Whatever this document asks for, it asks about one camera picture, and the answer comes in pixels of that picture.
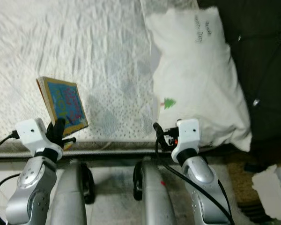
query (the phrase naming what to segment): white pillow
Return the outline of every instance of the white pillow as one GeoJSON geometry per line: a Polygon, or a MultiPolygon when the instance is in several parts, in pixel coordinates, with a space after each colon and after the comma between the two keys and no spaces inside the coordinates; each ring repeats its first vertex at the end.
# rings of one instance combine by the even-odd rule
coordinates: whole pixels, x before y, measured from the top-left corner
{"type": "Polygon", "coordinates": [[[161,51],[154,72],[163,128],[197,118],[201,146],[232,143],[250,150],[250,118],[217,8],[153,14],[146,19],[161,51]]]}

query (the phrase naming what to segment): textured bed cover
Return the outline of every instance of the textured bed cover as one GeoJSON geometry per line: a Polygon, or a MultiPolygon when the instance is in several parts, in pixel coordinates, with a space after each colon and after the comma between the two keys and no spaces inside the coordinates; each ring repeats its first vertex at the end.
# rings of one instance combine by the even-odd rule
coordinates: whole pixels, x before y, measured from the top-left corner
{"type": "Polygon", "coordinates": [[[155,135],[144,16],[171,6],[198,7],[188,0],[0,0],[0,140],[16,122],[50,122],[35,80],[45,75],[77,83],[89,127],[74,136],[86,149],[147,147],[155,135]]]}

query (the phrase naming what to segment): dark fabric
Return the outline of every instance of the dark fabric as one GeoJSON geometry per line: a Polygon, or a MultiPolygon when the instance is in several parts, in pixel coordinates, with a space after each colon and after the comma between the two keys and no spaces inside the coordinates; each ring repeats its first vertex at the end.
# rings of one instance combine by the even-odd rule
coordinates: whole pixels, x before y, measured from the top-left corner
{"type": "Polygon", "coordinates": [[[253,142],[280,138],[281,0],[198,0],[198,4],[219,8],[249,108],[253,142]],[[257,106],[255,99],[260,100],[257,106]]]}

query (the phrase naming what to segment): book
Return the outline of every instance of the book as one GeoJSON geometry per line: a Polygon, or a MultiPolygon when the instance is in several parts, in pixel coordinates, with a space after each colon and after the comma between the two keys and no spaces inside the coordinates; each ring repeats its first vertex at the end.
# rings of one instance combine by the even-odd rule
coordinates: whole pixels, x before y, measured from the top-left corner
{"type": "Polygon", "coordinates": [[[66,120],[63,137],[89,126],[76,83],[42,76],[37,85],[54,125],[58,118],[66,120]]]}

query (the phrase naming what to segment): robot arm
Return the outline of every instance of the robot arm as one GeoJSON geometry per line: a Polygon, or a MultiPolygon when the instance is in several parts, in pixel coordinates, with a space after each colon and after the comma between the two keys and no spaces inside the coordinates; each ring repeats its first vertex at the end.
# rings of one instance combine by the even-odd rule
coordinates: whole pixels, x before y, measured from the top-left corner
{"type": "MultiPolygon", "coordinates": [[[[172,139],[170,143],[174,147],[172,159],[182,166],[185,177],[197,184],[209,193],[222,207],[229,212],[228,201],[219,185],[219,180],[213,168],[198,156],[200,142],[200,127],[198,120],[179,120],[177,127],[162,131],[158,124],[154,125],[158,138],[164,145],[164,137],[168,135],[172,139]]],[[[204,194],[188,183],[185,183],[192,198],[192,210],[197,225],[230,224],[227,216],[204,194]]]]}
{"type": "Polygon", "coordinates": [[[45,129],[41,119],[16,124],[22,144],[33,158],[20,174],[16,191],[6,208],[6,218],[12,225],[44,225],[50,204],[50,193],[56,182],[56,162],[62,157],[64,119],[45,129]]]}

